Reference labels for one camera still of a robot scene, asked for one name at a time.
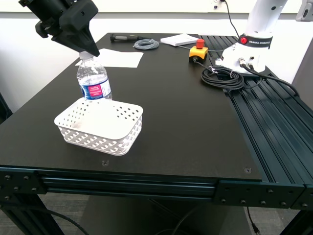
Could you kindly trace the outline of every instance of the water bottle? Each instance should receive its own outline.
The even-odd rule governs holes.
[[[80,52],[79,58],[82,63],[78,68],[77,79],[85,100],[102,98],[112,100],[106,69],[86,51]]]

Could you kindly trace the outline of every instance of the white wall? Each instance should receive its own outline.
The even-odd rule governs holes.
[[[78,57],[77,52],[37,35],[37,21],[0,19],[0,92],[13,112]],[[244,32],[246,20],[233,23],[239,33]],[[93,19],[90,30],[96,41],[107,32],[235,35],[229,20]],[[279,20],[269,50],[269,68],[292,82],[312,37],[313,23]]]
[[[232,13],[249,13],[257,0],[227,0]],[[158,0],[157,4],[147,4],[147,0],[93,0],[99,12],[227,12],[225,2],[220,0],[197,0],[190,4],[190,0]],[[301,0],[288,0],[283,13],[298,13]],[[2,12],[30,12],[22,7],[18,0],[0,0]]]

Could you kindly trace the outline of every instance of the table leg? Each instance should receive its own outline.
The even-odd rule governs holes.
[[[313,211],[300,211],[280,235],[312,235]]]
[[[36,194],[15,194],[12,201],[45,209],[45,205]],[[2,208],[2,211],[25,235],[64,235],[50,214],[6,206]]]

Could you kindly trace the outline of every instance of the red button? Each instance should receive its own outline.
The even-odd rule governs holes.
[[[248,40],[247,40],[246,38],[241,38],[241,39],[240,39],[240,42],[241,42],[242,44],[246,44],[246,43],[248,42]]]
[[[197,47],[197,49],[202,49],[204,47],[204,40],[198,39],[196,47]]]

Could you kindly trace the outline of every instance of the bottle label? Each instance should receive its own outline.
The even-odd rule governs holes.
[[[80,85],[86,99],[100,99],[111,93],[110,83],[106,81],[95,85]]]

